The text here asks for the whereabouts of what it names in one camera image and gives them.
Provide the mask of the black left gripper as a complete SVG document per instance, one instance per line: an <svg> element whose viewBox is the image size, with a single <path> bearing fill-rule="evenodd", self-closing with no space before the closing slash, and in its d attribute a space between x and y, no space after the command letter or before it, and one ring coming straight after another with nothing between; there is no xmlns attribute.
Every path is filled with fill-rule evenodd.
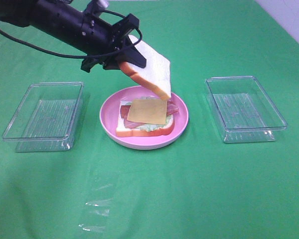
<svg viewBox="0 0 299 239"><path fill-rule="evenodd" d="M141 68L147 64L146 58L136 49L129 38L133 30L138 30L139 19L133 14L124 16L110 25L91 14L84 16L81 27L82 51L87 57L81 63L81 70L90 72L97 64L104 70L119 70L121 62L128 62Z"/></svg>

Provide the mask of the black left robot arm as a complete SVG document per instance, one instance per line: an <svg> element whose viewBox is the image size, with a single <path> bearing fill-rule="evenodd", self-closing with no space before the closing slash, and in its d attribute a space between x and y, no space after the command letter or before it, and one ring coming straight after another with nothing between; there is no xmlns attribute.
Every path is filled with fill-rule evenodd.
<svg viewBox="0 0 299 239"><path fill-rule="evenodd" d="M146 58L136 49L128 34L139 30L132 14L111 25L99 16L107 12L106 0L90 1L84 11L71 7L69 0L0 0L0 21L18 27L33 26L85 53L81 70L90 72L96 64L105 70L118 70L129 62L144 68Z"/></svg>

